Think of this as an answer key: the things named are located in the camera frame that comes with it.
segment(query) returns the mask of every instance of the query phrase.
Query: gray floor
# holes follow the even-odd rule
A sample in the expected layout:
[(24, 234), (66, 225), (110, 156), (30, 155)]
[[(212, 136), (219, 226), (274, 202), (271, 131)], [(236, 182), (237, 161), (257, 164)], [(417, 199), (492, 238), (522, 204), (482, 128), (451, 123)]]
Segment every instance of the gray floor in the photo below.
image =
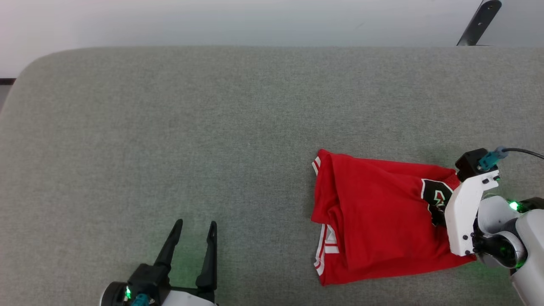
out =
[(11, 86), (9, 85), (0, 85), (0, 110), (2, 110), (2, 106), (4, 106), (5, 98), (8, 96), (8, 92)]

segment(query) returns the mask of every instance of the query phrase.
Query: green light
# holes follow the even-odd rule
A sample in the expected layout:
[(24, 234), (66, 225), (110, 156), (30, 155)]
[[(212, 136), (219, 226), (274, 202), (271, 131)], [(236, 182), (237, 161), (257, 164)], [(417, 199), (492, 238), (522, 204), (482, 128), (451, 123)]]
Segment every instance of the green light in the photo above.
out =
[(517, 203), (517, 202), (512, 202), (510, 203), (510, 207), (513, 209), (513, 210), (516, 210), (517, 211), (517, 208), (519, 207), (520, 205)]

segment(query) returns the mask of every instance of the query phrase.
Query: gray table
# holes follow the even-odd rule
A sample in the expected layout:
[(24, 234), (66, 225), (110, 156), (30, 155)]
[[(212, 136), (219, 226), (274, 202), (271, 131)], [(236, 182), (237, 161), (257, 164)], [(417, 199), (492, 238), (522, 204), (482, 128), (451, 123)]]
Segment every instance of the gray table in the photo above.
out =
[[(217, 221), (221, 305), (520, 305), (477, 262), (321, 287), (318, 149), (452, 167), (544, 151), (544, 50), (94, 48), (32, 63), (0, 113), (0, 301), (96, 305), (184, 219), (171, 282), (192, 286)], [(543, 196), (511, 154), (502, 195)]]

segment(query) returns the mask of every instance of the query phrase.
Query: black logo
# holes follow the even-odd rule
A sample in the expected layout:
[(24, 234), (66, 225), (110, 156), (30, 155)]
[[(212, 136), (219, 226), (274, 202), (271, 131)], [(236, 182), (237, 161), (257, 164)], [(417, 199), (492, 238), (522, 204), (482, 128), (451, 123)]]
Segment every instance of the black logo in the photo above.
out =
[(449, 198), (452, 197), (453, 190), (444, 182), (422, 179), (423, 189), (421, 190), (421, 198), (429, 205), (427, 209), (431, 213), (432, 224), (434, 226), (446, 226), (444, 219), (444, 210), (448, 205)]

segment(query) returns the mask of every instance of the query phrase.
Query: folded red shirt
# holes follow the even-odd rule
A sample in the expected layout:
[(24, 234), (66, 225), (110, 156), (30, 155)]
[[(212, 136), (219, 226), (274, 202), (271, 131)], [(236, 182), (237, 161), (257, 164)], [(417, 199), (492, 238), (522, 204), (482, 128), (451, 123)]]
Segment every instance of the folded red shirt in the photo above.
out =
[(475, 256), (450, 252), (443, 211), (455, 170), (320, 150), (312, 221), (322, 224), (314, 264), (322, 285), (426, 273)]

